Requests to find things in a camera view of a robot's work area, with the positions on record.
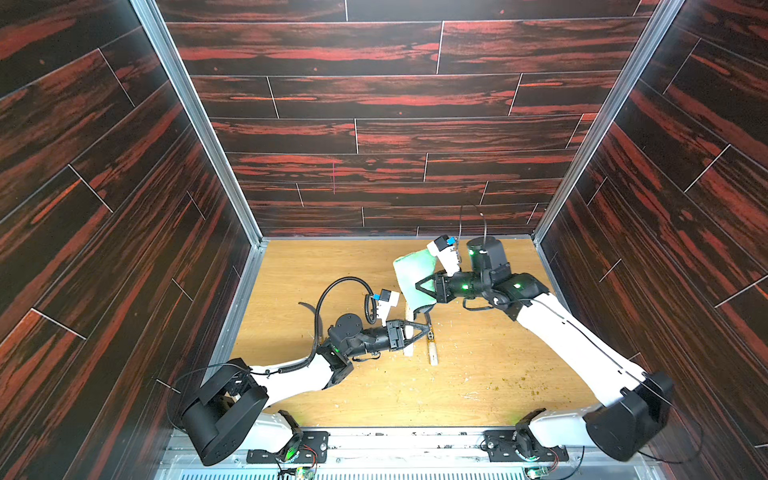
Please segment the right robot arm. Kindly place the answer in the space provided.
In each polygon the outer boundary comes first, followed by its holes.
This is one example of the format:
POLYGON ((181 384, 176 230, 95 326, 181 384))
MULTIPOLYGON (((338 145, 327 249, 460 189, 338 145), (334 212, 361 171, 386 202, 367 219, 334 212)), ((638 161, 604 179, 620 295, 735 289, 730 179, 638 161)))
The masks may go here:
POLYGON ((666 374, 647 373, 578 321, 536 277, 513 272, 500 240, 477 237, 467 249, 467 271, 457 239, 447 235, 395 260, 408 306, 427 312, 438 303, 482 298, 549 346, 598 401, 578 410, 529 413, 514 429, 521 458, 536 460, 546 449, 578 446, 625 462, 666 427, 674 394, 666 374))

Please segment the green and black rag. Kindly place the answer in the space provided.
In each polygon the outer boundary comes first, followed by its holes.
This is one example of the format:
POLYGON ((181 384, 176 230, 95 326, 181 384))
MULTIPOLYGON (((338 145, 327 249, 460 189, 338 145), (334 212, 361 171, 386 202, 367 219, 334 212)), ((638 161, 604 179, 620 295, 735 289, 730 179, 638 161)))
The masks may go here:
POLYGON ((397 258, 393 262, 395 276, 403 294, 406 306, 411 311, 418 311, 425 307, 431 307, 437 300, 416 288, 416 284, 427 279, 425 289, 434 292, 434 281, 437 258, 428 249, 422 249, 411 254, 397 258))

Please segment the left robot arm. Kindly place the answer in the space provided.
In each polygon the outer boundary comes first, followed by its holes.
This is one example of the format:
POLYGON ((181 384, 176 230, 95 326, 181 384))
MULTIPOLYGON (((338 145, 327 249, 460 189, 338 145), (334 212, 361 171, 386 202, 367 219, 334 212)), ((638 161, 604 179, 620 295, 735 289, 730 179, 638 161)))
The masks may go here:
POLYGON ((266 408, 336 386, 363 355, 403 350, 429 331, 427 324, 404 320, 365 329, 359 316, 345 314, 328 329, 328 337, 306 365, 277 365, 257 372, 236 358, 220 366, 184 400, 182 427, 206 467, 241 448, 291 461, 299 455, 304 433, 287 411, 268 414, 266 408))

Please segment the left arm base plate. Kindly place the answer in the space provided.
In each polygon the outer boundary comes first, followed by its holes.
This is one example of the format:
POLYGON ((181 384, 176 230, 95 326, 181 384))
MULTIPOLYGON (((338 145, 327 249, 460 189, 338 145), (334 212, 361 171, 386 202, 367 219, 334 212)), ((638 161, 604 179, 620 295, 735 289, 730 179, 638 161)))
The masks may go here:
POLYGON ((303 430, 294 434, 286 446, 276 453, 267 450, 249 450, 246 463, 276 465, 278 462, 289 465, 324 464, 328 456, 330 432, 324 430, 303 430))

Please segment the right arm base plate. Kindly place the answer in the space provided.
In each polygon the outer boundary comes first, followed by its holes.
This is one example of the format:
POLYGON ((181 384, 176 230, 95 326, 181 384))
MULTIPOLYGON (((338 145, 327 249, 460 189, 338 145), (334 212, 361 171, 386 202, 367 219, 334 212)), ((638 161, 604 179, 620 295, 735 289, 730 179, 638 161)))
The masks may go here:
POLYGON ((560 447, 544 447, 527 430, 486 430, 480 449, 487 453, 491 462, 565 462, 567 450, 560 447))

